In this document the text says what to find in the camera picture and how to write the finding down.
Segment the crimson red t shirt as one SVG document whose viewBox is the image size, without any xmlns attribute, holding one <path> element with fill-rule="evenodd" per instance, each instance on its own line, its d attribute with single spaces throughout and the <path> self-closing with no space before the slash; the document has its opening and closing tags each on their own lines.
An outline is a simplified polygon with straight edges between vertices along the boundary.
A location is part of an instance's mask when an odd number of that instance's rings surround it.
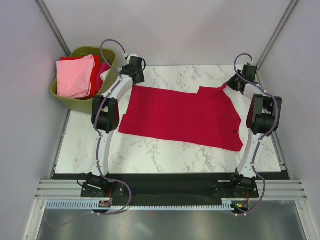
<svg viewBox="0 0 320 240">
<path fill-rule="evenodd" d="M 241 118 L 220 87 L 196 93 L 135 86 L 118 131 L 239 152 Z"/>
</svg>

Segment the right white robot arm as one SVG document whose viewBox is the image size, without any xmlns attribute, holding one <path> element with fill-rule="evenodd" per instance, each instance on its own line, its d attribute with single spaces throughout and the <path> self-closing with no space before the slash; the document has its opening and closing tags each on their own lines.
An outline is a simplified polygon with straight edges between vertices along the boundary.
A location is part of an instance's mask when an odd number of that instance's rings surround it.
<svg viewBox="0 0 320 240">
<path fill-rule="evenodd" d="M 246 119 L 248 140 L 240 164 L 235 169 L 229 184 L 229 191 L 235 197 L 259 196 L 256 167 L 267 140 L 280 123 L 282 98 L 271 96 L 255 82 L 257 67 L 249 63 L 226 83 L 228 87 L 247 97 L 251 103 Z"/>
</svg>

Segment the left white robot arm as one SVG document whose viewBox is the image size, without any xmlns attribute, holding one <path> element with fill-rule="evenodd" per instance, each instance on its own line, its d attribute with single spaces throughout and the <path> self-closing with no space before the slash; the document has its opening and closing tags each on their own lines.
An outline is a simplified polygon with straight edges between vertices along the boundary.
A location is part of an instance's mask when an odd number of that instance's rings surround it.
<svg viewBox="0 0 320 240">
<path fill-rule="evenodd" d="M 135 85 L 143 83 L 146 61 L 136 54 L 129 55 L 127 65 L 122 67 L 120 76 L 102 95 L 92 100 L 91 122 L 97 132 L 95 163 L 90 173 L 85 175 L 81 197 L 105 198 L 112 195 L 112 182 L 109 176 L 109 154 L 111 141 L 120 123 L 119 102 Z"/>
</svg>

